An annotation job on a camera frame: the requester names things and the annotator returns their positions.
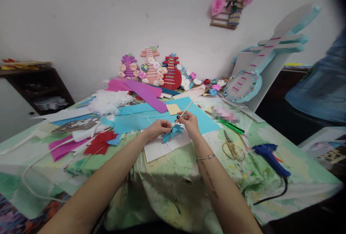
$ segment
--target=scissors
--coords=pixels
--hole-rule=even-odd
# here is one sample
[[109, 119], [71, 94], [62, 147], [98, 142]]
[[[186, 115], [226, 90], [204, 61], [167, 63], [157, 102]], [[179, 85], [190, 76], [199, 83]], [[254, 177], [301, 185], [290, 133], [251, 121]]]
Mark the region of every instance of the scissors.
[[[223, 145], [222, 145], [223, 152], [226, 154], [226, 156], [228, 156], [231, 159], [237, 159], [238, 161], [243, 161], [245, 159], [245, 152], [229, 138], [229, 136], [227, 135], [226, 131], [224, 131], [224, 133], [225, 133], [225, 137], [226, 137], [226, 143], [223, 143]], [[230, 150], [232, 156], [227, 154], [226, 151], [224, 150], [223, 147], [225, 145], [228, 146], [228, 149]], [[237, 151], [236, 151], [235, 147], [237, 147], [243, 153], [243, 158], [239, 158], [238, 157], [238, 154], [237, 154]]]

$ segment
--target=hand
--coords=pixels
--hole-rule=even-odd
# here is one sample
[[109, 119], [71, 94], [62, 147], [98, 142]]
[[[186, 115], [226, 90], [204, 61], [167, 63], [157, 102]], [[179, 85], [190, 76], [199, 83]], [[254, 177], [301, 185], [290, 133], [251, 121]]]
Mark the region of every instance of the hand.
[[188, 133], [189, 138], [192, 141], [195, 141], [202, 136], [198, 128], [197, 117], [189, 111], [185, 111], [184, 114], [186, 115], [180, 116], [178, 121], [185, 125], [185, 129]]
[[162, 133], [170, 133], [172, 124], [168, 120], [156, 120], [143, 133], [146, 134], [148, 141], [153, 141]]

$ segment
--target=person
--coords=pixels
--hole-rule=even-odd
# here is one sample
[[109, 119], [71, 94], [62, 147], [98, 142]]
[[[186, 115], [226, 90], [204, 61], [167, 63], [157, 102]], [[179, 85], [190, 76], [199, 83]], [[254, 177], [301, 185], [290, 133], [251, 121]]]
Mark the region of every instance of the person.
[[[200, 174], [224, 233], [262, 233], [244, 197], [202, 137], [197, 117], [186, 111], [177, 116], [196, 149]], [[67, 201], [39, 234], [90, 233], [99, 216], [123, 184], [145, 144], [171, 132], [168, 120], [156, 120], [97, 170]]]

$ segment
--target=silver bracelet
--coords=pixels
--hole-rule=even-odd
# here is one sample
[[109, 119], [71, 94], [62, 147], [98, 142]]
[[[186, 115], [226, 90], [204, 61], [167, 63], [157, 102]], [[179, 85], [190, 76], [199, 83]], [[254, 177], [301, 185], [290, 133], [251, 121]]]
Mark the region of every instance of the silver bracelet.
[[199, 159], [210, 159], [210, 158], [212, 158], [213, 156], [215, 156], [215, 154], [214, 154], [214, 155], [211, 155], [211, 156], [207, 156], [206, 158], [196, 158], [196, 161], [199, 160]]

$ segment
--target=blue glue gun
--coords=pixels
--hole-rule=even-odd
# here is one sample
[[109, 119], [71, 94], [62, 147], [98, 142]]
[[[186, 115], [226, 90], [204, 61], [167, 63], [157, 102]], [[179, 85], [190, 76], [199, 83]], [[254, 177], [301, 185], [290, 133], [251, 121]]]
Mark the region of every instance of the blue glue gun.
[[289, 177], [291, 173], [279, 164], [279, 162], [275, 159], [272, 153], [277, 148], [278, 146], [275, 144], [262, 144], [252, 147], [252, 149], [255, 150], [257, 155], [261, 155], [262, 157], [264, 157], [265, 160], [267, 160], [268, 164], [270, 164], [270, 166], [275, 170], [275, 172], [278, 175], [283, 177]]

